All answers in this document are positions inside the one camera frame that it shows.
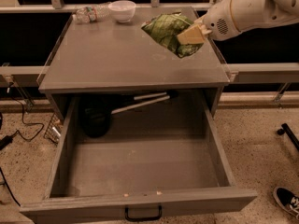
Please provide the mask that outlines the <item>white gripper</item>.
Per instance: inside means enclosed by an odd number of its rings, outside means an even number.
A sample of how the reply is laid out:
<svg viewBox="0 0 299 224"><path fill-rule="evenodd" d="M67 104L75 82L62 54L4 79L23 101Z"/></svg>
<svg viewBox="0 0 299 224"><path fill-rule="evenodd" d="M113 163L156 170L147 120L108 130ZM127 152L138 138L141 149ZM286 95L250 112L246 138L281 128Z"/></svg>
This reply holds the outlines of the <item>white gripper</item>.
<svg viewBox="0 0 299 224"><path fill-rule="evenodd" d="M180 45L196 45L204 43L210 34L213 40L224 41L241 34L236 28L231 10L232 0L222 0L213 5L205 15L194 21L179 35L177 39Z"/></svg>

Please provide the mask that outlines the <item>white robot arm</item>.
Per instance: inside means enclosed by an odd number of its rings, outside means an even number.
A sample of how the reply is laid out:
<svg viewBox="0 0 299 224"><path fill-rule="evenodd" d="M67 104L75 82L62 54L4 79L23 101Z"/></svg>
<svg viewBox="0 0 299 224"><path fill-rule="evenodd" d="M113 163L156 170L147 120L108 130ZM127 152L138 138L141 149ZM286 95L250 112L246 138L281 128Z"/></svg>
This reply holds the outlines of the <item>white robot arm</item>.
<svg viewBox="0 0 299 224"><path fill-rule="evenodd" d="M177 35L182 45L203 43L207 36L227 40L247 31L299 22L299 0L222 0Z"/></svg>

